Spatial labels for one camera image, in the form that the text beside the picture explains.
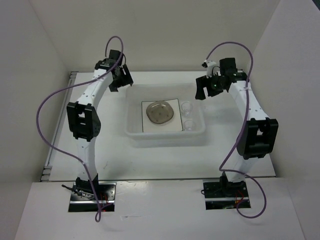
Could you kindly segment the clear plastic cup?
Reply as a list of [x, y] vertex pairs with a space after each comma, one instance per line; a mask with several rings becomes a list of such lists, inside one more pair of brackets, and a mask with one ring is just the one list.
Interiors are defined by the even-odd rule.
[[181, 104], [180, 110], [184, 118], [189, 118], [193, 113], [193, 104], [190, 101], [185, 101]]
[[183, 123], [183, 130], [184, 131], [194, 131], [196, 130], [197, 125], [192, 119], [188, 119]]

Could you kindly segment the white plastic bin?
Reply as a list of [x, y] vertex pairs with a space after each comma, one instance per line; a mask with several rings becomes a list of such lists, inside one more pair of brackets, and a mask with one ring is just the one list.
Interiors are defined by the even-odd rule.
[[[126, 90], [126, 135], [137, 148], [155, 147], [188, 147], [203, 146], [206, 143], [206, 124], [201, 102], [195, 99], [196, 85], [194, 83], [171, 84], [141, 84], [134, 85]], [[155, 102], [178, 99], [180, 115], [183, 123], [193, 120], [196, 123], [194, 131], [169, 131], [169, 132], [143, 132], [142, 102]], [[181, 104], [189, 101], [193, 104], [190, 117], [183, 117]]]

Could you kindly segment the clear glass dish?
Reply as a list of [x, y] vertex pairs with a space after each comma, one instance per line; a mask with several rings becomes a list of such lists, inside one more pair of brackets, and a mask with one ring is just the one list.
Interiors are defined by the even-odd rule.
[[149, 104], [145, 110], [148, 119], [161, 125], [170, 121], [174, 117], [174, 110], [167, 101], [155, 101]]

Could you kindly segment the square white plate black rim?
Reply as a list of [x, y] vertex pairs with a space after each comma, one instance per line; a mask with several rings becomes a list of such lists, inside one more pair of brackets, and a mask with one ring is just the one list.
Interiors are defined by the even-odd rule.
[[180, 104], [179, 100], [159, 100], [168, 102], [174, 110], [173, 118], [164, 124], [154, 124], [152, 123], [146, 114], [147, 106], [155, 101], [142, 101], [142, 131], [144, 133], [160, 133], [160, 132], [181, 132], [183, 131], [183, 124], [181, 119]]

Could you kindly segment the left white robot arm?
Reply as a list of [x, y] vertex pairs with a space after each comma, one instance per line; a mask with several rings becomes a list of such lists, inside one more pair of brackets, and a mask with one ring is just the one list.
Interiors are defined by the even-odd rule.
[[95, 143], [102, 128], [98, 105], [107, 89], [117, 92], [118, 88], [134, 83], [127, 65], [122, 64], [123, 57], [119, 50], [110, 50], [106, 58], [96, 63], [93, 82], [66, 107], [69, 130], [75, 138], [77, 157], [83, 165], [75, 180], [74, 192], [83, 194], [88, 200], [94, 200], [100, 193], [95, 163]]

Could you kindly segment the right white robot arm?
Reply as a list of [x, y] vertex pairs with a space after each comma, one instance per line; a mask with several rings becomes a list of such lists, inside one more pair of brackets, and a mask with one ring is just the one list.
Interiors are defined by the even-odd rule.
[[230, 170], [222, 170], [217, 192], [235, 197], [245, 186], [245, 177], [258, 161], [273, 151], [279, 123], [269, 117], [253, 93], [248, 75], [239, 70], [234, 58], [215, 63], [205, 60], [206, 75], [196, 79], [196, 100], [205, 100], [223, 92], [229, 93], [243, 119], [235, 147], [238, 160]]

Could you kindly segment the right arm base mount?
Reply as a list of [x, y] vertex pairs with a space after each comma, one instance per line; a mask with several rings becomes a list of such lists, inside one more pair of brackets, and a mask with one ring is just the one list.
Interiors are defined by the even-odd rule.
[[206, 210], [229, 210], [251, 208], [249, 193], [245, 181], [241, 181], [225, 188], [218, 179], [203, 180], [203, 189], [200, 191], [204, 196]]

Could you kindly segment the aluminium rail left edge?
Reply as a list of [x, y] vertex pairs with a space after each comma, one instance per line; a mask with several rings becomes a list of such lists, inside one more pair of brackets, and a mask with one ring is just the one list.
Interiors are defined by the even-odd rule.
[[[68, 86], [75, 84], [77, 74], [78, 74], [78, 71], [71, 71], [70, 72]], [[67, 100], [70, 99], [70, 95], [71, 94], [69, 93], [69, 90], [66, 90], [64, 92], [61, 109], [60, 109], [60, 112], [58, 115], [58, 119], [57, 119], [57, 123], [56, 123], [55, 130], [53, 133], [53, 137], [50, 142], [54, 146], [55, 146], [56, 142], [59, 141], [59, 138], [61, 135], [61, 129], [62, 129], [61, 125], [63, 125], [64, 119], [65, 119], [65, 107], [66, 107]], [[48, 154], [47, 154], [47, 158], [46, 158], [42, 173], [41, 173], [41, 177], [39, 180], [40, 182], [49, 182], [50, 181], [50, 175], [52, 172], [55, 156], [56, 156], [56, 150], [53, 148], [50, 148], [48, 151]]]

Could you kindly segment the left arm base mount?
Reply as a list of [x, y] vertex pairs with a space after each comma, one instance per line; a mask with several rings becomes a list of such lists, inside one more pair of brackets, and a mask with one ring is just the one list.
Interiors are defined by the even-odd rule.
[[[99, 182], [97, 198], [102, 212], [113, 212], [115, 210], [116, 186], [115, 182]], [[98, 210], [97, 201], [92, 192], [79, 190], [75, 184], [73, 184], [72, 188], [66, 188], [71, 191], [69, 213], [96, 212]]]

